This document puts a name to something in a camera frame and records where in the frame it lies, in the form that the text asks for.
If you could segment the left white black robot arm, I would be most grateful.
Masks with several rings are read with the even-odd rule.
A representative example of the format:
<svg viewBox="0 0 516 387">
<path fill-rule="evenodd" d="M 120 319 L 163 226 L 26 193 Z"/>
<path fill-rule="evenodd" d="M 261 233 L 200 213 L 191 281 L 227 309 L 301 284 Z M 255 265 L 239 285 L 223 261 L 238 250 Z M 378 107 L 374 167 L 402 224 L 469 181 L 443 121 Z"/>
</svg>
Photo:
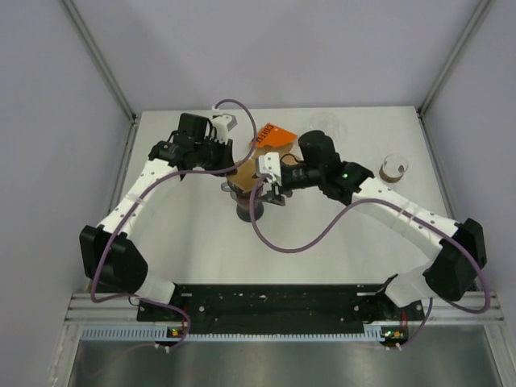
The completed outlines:
<svg viewBox="0 0 516 387">
<path fill-rule="evenodd" d="M 165 319 L 181 314 L 183 301 L 173 294 L 175 285 L 150 269 L 138 249 L 139 240 L 171 188 L 182 180 L 182 171 L 201 168 L 216 176 L 228 174 L 234 165 L 229 132 L 236 124 L 232 114 L 212 118 L 181 114 L 170 138 L 152 147 L 121 202 L 96 227 L 81 231 L 81 255 L 89 279 L 153 300 Z"/>
</svg>

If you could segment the clear plastic coffee dripper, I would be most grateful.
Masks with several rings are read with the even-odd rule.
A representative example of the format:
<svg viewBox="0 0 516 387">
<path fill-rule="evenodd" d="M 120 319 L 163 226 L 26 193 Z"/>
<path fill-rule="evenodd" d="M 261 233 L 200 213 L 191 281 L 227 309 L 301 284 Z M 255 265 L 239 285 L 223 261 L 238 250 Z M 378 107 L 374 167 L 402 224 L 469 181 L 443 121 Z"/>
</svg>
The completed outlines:
<svg viewBox="0 0 516 387">
<path fill-rule="evenodd" d="M 231 181 L 224 181 L 220 188 L 223 192 L 229 193 L 233 198 L 236 198 L 238 195 L 241 195 L 243 191 L 240 187 L 232 183 Z"/>
</svg>

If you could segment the clear glass cup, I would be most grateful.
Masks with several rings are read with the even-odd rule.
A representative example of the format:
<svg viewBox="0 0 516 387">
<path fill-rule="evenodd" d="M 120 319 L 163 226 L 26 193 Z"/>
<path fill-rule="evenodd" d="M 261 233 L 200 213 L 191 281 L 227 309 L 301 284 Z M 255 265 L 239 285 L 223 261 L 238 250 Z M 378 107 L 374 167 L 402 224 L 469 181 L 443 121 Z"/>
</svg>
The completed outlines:
<svg viewBox="0 0 516 387">
<path fill-rule="evenodd" d="M 327 111 L 320 111 L 313 114 L 309 120 L 309 129 L 314 131 L 322 131 L 334 141 L 343 139 L 346 135 L 346 130 L 339 118 Z"/>
</svg>

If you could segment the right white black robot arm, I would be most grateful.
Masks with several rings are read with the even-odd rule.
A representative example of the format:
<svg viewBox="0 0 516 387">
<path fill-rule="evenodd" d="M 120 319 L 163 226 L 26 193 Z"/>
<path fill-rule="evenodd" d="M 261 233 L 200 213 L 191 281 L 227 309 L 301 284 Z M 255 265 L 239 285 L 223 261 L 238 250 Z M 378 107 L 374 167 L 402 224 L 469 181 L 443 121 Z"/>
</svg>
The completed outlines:
<svg viewBox="0 0 516 387">
<path fill-rule="evenodd" d="M 480 277 L 487 263 L 483 227 L 474 219 L 445 218 L 416 205 L 385 185 L 361 164 L 341 160 L 331 137 L 308 131 L 298 141 L 302 159 L 286 164 L 276 152 L 260 156 L 256 171 L 281 197 L 317 187 L 331 200 L 386 225 L 427 258 L 406 273 L 389 277 L 376 299 L 378 313 L 396 318 L 406 306 L 439 297 L 452 305 Z"/>
</svg>

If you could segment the brown paper coffee filter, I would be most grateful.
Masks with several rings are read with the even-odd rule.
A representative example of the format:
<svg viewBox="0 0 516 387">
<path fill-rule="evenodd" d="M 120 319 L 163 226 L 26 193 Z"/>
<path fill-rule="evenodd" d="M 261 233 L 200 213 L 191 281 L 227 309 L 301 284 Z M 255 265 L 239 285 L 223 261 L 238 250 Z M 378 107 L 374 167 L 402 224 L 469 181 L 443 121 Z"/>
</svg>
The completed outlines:
<svg viewBox="0 0 516 387">
<path fill-rule="evenodd" d="M 247 193 L 258 181 L 256 175 L 256 161 L 254 159 L 246 160 L 241 164 L 236 173 L 227 177 L 228 185 L 236 191 Z"/>
</svg>

